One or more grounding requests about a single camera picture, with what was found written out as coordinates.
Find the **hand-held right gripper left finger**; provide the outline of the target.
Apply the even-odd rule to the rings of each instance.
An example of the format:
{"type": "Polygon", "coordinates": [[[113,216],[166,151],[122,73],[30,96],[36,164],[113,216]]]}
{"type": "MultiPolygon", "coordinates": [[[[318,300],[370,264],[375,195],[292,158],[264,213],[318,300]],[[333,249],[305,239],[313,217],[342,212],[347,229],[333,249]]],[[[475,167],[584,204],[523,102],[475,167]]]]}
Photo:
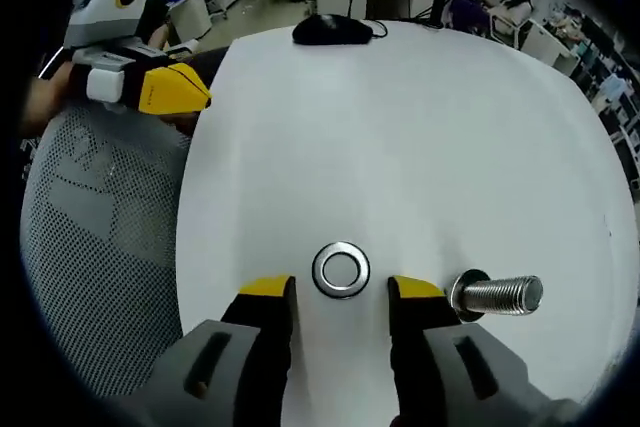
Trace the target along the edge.
{"type": "Polygon", "coordinates": [[[295,279],[243,286],[219,320],[205,320],[119,399],[122,426],[278,426],[294,330],[295,279]]]}

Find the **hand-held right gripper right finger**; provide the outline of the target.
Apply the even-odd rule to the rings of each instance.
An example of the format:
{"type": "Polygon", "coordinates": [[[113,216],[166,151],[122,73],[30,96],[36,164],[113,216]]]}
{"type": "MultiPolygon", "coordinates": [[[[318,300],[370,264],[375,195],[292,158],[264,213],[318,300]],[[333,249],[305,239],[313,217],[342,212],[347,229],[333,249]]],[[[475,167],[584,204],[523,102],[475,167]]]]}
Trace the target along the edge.
{"type": "Polygon", "coordinates": [[[387,282],[395,426],[572,426],[579,406],[553,400],[525,362],[475,323],[464,324],[434,284],[387,282]]]}

